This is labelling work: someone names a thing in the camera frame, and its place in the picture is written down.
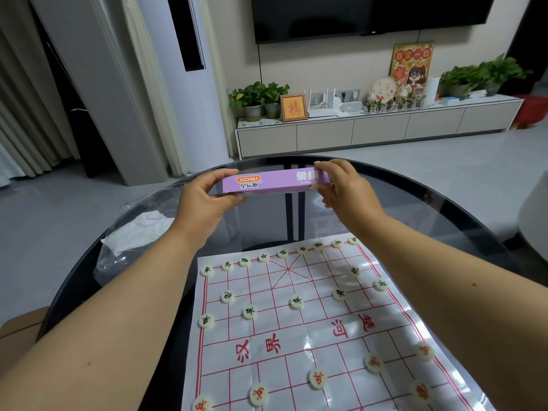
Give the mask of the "person's right hand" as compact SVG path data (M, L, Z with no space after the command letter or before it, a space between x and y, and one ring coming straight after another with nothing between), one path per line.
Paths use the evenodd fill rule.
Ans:
M370 183L344 159L318 160L314 166L326 172L335 185L337 205L333 211L340 222L361 241L366 241L386 217Z

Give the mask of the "long purple cardboard box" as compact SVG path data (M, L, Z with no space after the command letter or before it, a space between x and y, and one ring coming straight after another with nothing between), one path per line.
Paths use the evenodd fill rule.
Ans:
M229 176L222 180L222 189L224 194L293 193L316 184L330 185L332 180L326 172L308 167Z

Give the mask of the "person's left forearm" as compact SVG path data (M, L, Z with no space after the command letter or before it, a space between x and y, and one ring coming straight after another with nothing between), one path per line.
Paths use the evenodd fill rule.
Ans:
M175 222L0 379L0 411L136 411L178 310L188 270L216 229Z

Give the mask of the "white router with antennas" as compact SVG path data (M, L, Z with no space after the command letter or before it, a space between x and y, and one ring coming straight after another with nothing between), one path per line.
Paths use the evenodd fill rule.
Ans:
M307 113L309 118L333 117L340 109L340 100L336 99L336 89L326 89L322 92L308 91Z

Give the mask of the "group of green-print chess pieces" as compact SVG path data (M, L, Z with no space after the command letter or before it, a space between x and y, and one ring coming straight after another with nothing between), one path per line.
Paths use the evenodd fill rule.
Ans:
M371 257L335 235L199 262L195 301L222 339L317 323L393 305Z

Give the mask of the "clear plastic bag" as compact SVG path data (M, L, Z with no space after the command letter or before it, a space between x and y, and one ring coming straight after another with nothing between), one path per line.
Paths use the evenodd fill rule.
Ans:
M141 213L148 211L157 210L166 217L175 218L183 187L184 185L178 187L172 185L162 188L156 193L148 194L141 201L133 200L125 204L122 207L120 217L107 229L106 235L134 220ZM102 247L93 273L95 281L101 287L104 287L129 267L154 242L144 247L127 250L118 256L113 255L111 250L100 242Z

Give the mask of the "row of small potted figurines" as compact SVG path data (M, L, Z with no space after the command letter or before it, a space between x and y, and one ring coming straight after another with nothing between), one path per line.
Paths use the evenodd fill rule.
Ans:
M423 108L423 103L425 100L426 95L424 94L409 94L406 97L398 96L392 98L385 98L384 96L376 95L372 96L363 104L362 110L365 114L420 110Z

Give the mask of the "white cylinder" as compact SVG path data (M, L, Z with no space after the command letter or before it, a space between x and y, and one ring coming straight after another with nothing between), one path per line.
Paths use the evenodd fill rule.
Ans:
M422 98L422 107L430 108L434 106L437 97L437 90L440 85L441 77L429 77L426 82Z

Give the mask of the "colourful cartoon poster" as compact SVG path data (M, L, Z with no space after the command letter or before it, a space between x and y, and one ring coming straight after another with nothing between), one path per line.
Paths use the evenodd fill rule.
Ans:
M433 41L394 46L388 76L396 82L397 96L424 92L434 48Z

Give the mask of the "white door panel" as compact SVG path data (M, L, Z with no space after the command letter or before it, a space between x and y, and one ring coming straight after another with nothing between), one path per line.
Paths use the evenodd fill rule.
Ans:
M127 186L170 177L122 0L31 0Z

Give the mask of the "group of red-print chess pieces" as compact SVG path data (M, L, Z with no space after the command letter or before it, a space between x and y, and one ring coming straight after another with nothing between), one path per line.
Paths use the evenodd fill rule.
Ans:
M391 334L305 350L201 376L192 411L433 411L433 362L402 355Z

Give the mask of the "large green leafy plant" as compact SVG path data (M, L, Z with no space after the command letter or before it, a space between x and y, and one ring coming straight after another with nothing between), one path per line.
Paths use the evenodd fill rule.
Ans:
M478 65L481 82L476 90L485 90L487 96L496 95L502 85L511 79L525 79L532 74L532 70L524 70L513 57L499 55L492 61Z

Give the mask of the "beige curtain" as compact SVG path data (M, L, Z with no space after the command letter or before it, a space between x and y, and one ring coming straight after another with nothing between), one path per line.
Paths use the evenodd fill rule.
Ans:
M80 160L30 0L0 0L0 185Z

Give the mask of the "red stool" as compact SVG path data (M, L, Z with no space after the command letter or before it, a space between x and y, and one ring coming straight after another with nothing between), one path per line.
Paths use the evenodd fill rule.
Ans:
M523 99L523 103L510 126L511 130L530 128L548 114L548 96L518 94L516 97Z

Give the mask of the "brown cardboard box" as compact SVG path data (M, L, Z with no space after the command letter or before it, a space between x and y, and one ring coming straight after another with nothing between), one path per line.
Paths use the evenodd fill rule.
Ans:
M48 310L45 306L29 311L0 327L0 378L35 344Z

